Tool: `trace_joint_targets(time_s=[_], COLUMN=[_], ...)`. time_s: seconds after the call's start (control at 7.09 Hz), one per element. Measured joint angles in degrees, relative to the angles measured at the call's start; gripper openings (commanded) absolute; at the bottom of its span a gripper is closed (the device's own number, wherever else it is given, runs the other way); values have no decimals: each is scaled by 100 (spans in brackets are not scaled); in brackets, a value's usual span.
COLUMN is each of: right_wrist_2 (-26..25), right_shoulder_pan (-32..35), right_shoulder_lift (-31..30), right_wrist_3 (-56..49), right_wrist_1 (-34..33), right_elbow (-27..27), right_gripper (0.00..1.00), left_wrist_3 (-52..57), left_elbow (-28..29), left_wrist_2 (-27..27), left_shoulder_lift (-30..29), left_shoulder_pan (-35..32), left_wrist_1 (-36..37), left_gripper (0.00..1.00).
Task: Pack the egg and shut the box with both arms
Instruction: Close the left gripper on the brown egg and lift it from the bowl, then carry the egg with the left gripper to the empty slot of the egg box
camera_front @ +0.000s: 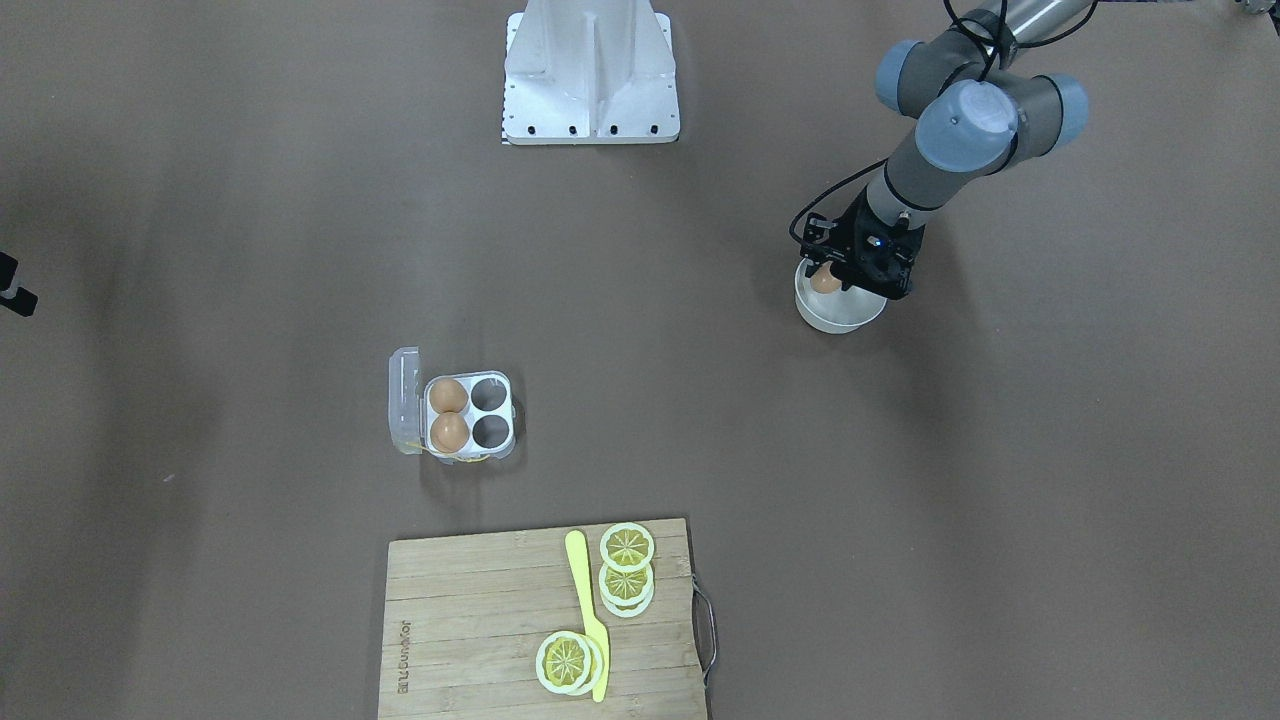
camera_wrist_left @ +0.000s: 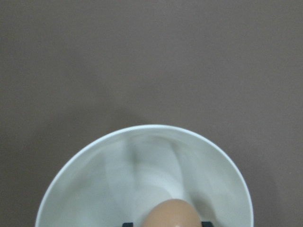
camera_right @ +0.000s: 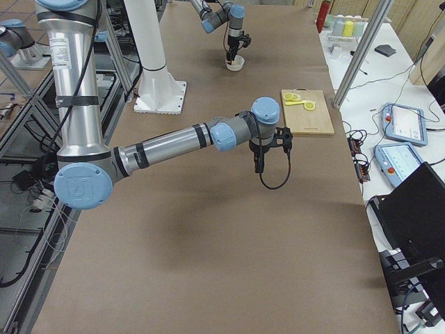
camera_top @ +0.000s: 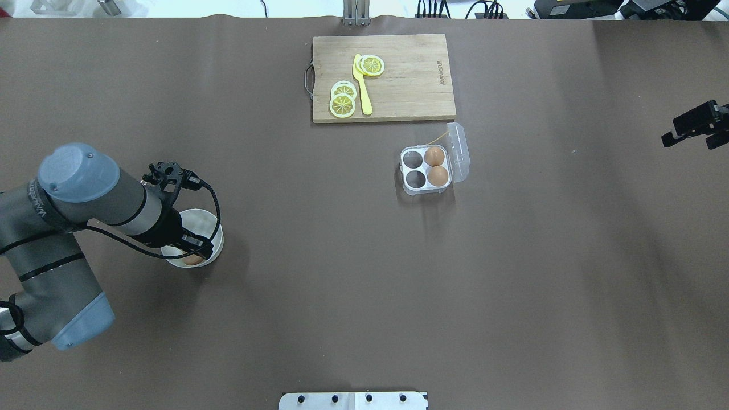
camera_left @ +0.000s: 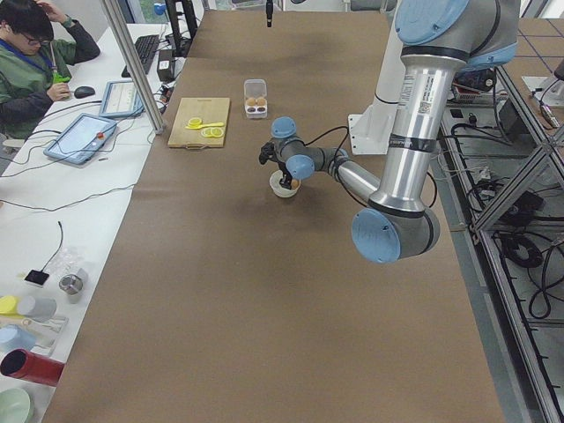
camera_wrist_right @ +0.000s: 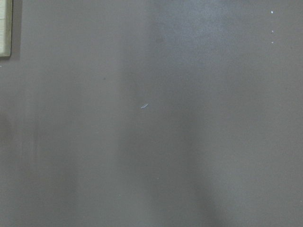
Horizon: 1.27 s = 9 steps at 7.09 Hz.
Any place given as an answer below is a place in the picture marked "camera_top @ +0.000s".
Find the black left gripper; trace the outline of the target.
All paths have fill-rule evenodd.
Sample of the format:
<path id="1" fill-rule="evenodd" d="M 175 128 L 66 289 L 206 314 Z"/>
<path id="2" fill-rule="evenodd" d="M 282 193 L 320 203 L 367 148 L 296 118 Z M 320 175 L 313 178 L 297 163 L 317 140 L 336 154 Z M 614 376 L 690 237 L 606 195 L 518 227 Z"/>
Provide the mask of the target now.
<path id="1" fill-rule="evenodd" d="M 184 253 L 210 259 L 214 253 L 214 244 L 208 237 L 198 235 L 184 229 L 182 218 L 174 208 L 161 212 L 159 218 L 148 230 L 148 246 L 175 246 Z"/>

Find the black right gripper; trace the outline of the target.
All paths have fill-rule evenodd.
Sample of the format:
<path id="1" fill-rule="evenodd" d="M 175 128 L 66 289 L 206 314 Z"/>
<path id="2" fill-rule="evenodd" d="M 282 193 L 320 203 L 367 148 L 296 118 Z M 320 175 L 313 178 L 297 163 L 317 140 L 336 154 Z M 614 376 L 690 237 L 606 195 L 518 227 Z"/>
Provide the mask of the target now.
<path id="1" fill-rule="evenodd" d="M 729 143 L 728 104 L 721 105 L 716 101 L 706 101 L 673 119 L 674 132 L 662 135 L 664 148 L 677 145 L 687 138 L 698 135 L 706 137 L 708 150 L 716 150 Z"/>

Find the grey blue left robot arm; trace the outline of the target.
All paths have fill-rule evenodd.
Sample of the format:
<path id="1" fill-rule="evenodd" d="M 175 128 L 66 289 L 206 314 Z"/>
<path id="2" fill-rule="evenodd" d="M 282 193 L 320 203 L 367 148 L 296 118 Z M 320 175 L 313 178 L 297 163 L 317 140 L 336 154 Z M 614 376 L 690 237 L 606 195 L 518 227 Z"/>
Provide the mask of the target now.
<path id="1" fill-rule="evenodd" d="M 221 211 L 212 225 L 193 228 L 175 209 L 181 190 L 208 182 L 177 162 L 149 165 L 136 179 L 88 143 L 56 148 L 37 175 L 2 192 L 2 256 L 22 286 L 2 301 L 2 361 L 52 343 L 64 351 L 111 327 L 115 316 L 75 233 L 93 231 L 155 259 L 215 260 L 224 243 Z"/>

